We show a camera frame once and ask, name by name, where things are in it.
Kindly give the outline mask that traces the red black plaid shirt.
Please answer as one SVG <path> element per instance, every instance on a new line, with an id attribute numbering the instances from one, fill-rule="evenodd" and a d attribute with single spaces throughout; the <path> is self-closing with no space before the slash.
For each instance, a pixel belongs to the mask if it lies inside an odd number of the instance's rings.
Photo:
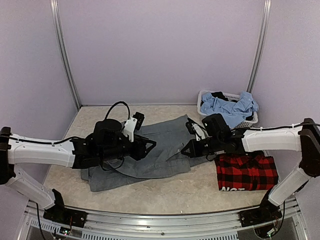
<path id="1" fill-rule="evenodd" d="M 214 162 L 220 191 L 267 191 L 279 182 L 274 158 L 263 151 L 221 154 Z"/>

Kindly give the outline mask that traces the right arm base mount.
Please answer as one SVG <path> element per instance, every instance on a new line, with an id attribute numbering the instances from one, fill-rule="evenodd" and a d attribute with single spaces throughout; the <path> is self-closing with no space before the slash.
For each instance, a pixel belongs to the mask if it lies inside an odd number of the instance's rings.
<path id="1" fill-rule="evenodd" d="M 242 227 L 263 224 L 282 217 L 280 207 L 272 204 L 267 198 L 262 200 L 259 207 L 239 212 Z"/>

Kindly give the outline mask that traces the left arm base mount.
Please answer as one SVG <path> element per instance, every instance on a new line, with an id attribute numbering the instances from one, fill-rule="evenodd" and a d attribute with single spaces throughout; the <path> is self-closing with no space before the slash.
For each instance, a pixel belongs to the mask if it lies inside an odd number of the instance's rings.
<path id="1" fill-rule="evenodd" d="M 55 189 L 52 189 L 52 192 L 55 197 L 54 205 L 44 210 L 43 218 L 70 227 L 83 228 L 88 213 L 65 207 L 61 193 Z"/>

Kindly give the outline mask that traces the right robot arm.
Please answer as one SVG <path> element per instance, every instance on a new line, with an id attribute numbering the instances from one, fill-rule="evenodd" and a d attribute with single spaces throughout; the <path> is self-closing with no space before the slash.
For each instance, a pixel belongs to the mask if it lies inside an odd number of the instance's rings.
<path id="1" fill-rule="evenodd" d="M 202 120 L 203 127 L 191 119 L 186 123 L 191 139 L 181 150 L 189 158 L 220 154 L 248 154 L 257 151 L 295 151 L 301 153 L 301 161 L 290 174 L 276 184 L 267 200 L 256 210 L 256 218 L 266 222 L 282 205 L 311 178 L 320 175 L 320 130 L 311 118 L 303 122 L 278 127 L 231 129 L 220 113 Z"/>

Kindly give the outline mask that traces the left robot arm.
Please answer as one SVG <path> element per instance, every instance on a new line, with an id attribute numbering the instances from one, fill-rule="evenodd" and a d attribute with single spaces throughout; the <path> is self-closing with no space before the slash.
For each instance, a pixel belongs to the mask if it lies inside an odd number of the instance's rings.
<path id="1" fill-rule="evenodd" d="M 56 165 L 71 169 L 88 169 L 106 161 L 125 157 L 139 161 L 157 145 L 156 141 L 137 135 L 141 122 L 134 117 L 125 123 L 105 119 L 95 124 L 85 138 L 72 136 L 60 141 L 22 137 L 10 127 L 0 131 L 0 183 L 13 188 L 63 223 L 70 218 L 62 195 L 48 189 L 24 172 L 19 164 Z"/>

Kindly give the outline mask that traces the grey long sleeve shirt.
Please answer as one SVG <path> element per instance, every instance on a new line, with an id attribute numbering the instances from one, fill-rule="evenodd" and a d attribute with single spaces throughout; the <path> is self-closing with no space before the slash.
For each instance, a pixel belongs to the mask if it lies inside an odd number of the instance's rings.
<path id="1" fill-rule="evenodd" d="M 101 192 L 151 179 L 169 178 L 187 173 L 192 167 L 206 162 L 205 157 L 189 158 L 181 154 L 182 148 L 192 139 L 186 127 L 188 115 L 142 126 L 138 135 L 156 142 L 154 149 L 136 161 L 127 156 L 124 160 L 105 162 L 103 166 L 80 171 L 80 178 L 92 192 Z"/>

